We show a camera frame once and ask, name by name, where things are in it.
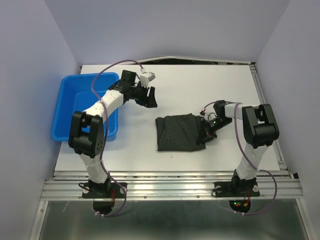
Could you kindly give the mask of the black dotted skirt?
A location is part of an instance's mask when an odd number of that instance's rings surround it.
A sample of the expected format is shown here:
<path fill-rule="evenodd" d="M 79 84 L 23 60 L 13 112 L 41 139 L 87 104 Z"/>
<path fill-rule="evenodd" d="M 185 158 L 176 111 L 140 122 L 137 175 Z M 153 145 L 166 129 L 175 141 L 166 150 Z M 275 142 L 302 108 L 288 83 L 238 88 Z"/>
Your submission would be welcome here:
<path fill-rule="evenodd" d="M 195 152 L 206 148 L 197 145 L 198 127 L 204 120 L 199 115 L 167 115 L 155 119 L 159 152 Z"/>

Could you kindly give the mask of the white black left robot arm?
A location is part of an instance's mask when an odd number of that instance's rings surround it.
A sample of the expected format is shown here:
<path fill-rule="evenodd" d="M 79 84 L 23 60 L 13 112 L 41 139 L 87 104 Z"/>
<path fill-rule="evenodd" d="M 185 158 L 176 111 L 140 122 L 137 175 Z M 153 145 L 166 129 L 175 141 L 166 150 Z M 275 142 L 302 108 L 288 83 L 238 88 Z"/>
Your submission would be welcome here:
<path fill-rule="evenodd" d="M 150 86 L 155 78 L 153 72 L 144 68 L 139 77 L 135 72 L 123 70 L 120 79 L 99 96 L 96 103 L 73 113 L 68 145 L 80 156 L 88 173 L 88 182 L 81 185 L 82 189 L 100 197 L 111 193 L 112 177 L 102 160 L 109 116 L 129 100 L 146 108 L 156 108 L 155 88 Z"/>

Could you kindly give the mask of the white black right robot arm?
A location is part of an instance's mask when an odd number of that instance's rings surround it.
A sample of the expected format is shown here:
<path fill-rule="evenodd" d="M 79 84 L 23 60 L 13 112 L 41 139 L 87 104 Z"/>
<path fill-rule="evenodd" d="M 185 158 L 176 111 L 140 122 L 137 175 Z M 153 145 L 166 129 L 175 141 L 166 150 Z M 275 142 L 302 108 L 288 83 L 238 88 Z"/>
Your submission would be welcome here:
<path fill-rule="evenodd" d="M 235 137 L 242 159 L 230 182 L 231 192 L 242 195 L 248 190 L 248 181 L 261 171 L 263 155 L 280 136 L 280 130 L 270 104 L 256 106 L 239 102 L 217 100 L 212 103 L 213 112 L 200 112 L 200 131 L 197 144 L 217 138 L 216 132 L 234 123 Z"/>

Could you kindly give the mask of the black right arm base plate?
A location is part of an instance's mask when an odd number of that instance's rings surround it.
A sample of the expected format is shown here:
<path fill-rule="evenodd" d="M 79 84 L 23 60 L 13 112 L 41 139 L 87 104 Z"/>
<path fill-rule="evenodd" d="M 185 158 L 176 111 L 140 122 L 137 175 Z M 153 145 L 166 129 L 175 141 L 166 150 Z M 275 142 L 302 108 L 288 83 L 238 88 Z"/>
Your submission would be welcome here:
<path fill-rule="evenodd" d="M 236 186 L 231 181 L 216 181 L 213 185 L 211 195 L 217 198 L 259 197 L 261 195 L 256 182 L 241 183 Z"/>

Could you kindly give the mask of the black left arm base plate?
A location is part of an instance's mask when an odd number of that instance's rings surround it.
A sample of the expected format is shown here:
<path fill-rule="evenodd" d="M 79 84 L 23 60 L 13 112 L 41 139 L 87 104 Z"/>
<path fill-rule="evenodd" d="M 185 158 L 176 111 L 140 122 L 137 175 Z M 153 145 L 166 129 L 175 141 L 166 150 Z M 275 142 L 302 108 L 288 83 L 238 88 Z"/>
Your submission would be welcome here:
<path fill-rule="evenodd" d="M 83 199 L 124 199 L 124 191 L 115 182 L 95 183 L 91 180 L 80 182 Z"/>

